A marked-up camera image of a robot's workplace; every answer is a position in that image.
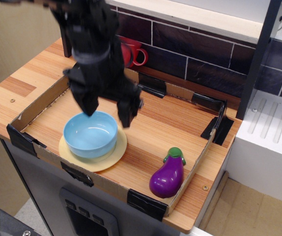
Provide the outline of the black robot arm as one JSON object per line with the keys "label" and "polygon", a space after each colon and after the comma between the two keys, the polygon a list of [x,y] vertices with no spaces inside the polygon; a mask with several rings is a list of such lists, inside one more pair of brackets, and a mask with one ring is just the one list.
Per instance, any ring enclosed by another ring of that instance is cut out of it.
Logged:
{"label": "black robot arm", "polygon": [[143,105],[141,89],[124,74],[118,15],[104,0],[31,0],[51,10],[76,64],[63,74],[81,110],[93,115],[103,97],[117,102],[118,117],[130,127]]}

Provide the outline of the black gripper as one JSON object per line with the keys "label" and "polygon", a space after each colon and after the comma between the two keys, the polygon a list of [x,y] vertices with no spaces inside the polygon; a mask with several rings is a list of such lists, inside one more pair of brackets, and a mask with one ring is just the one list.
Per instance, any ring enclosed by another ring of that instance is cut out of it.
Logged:
{"label": "black gripper", "polygon": [[81,110],[92,116],[99,103],[98,96],[118,101],[118,117],[123,128],[129,128],[143,107],[141,89],[124,75],[124,59],[120,43],[107,43],[94,51],[81,44],[72,44],[76,64],[64,70],[69,87]]}

